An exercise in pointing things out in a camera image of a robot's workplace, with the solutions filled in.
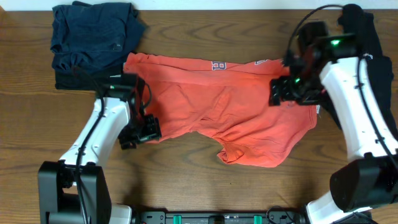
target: black garment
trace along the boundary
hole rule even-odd
[[[345,5],[343,15],[338,23],[343,26],[344,33],[357,35],[359,43],[364,47],[365,59],[368,63],[368,76],[374,97],[392,135],[398,140],[398,130],[391,113],[391,83],[394,79],[390,58],[383,56],[382,49],[373,24],[373,14],[364,12],[355,4]],[[336,111],[331,101],[321,104],[340,127]]]
[[[88,81],[72,75],[73,66],[94,78],[101,77],[101,81],[120,75],[114,66],[126,61],[145,29],[130,3],[89,5],[75,1],[71,6],[55,6],[53,15],[51,51],[55,54],[52,67],[57,89],[93,89]],[[104,70],[114,72],[106,75]]]

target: red t-shirt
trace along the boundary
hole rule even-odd
[[[315,106],[268,105],[270,80],[289,74],[280,60],[242,65],[130,54],[124,73],[149,84],[146,112],[158,117],[161,141],[197,131],[224,146],[218,157],[227,164],[275,167],[317,123]]]

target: wooden table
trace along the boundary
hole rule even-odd
[[[281,58],[308,11],[142,11],[149,26],[138,52],[244,63]],[[373,11],[384,49],[398,75],[397,11]],[[338,11],[322,11],[336,30]],[[71,146],[93,108],[93,93],[54,88],[52,12],[0,14],[0,223],[38,223],[37,171]],[[398,118],[398,79],[392,85]],[[266,210],[301,207],[328,190],[347,164],[345,140],[324,111],[315,129],[273,169],[224,165],[221,146],[197,133],[121,151],[106,168],[113,202],[173,210]],[[398,206],[373,211],[397,223]]]

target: green light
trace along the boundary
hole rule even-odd
[[[340,43],[340,40],[332,40],[332,41],[331,41],[331,44],[332,44],[333,46],[337,46],[339,43]]]

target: white wall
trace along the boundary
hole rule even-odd
[[[114,0],[81,0],[89,4]],[[46,11],[69,0],[0,0],[6,11]],[[119,0],[140,10],[315,9],[325,4],[356,3],[364,9],[398,9],[398,0]]]

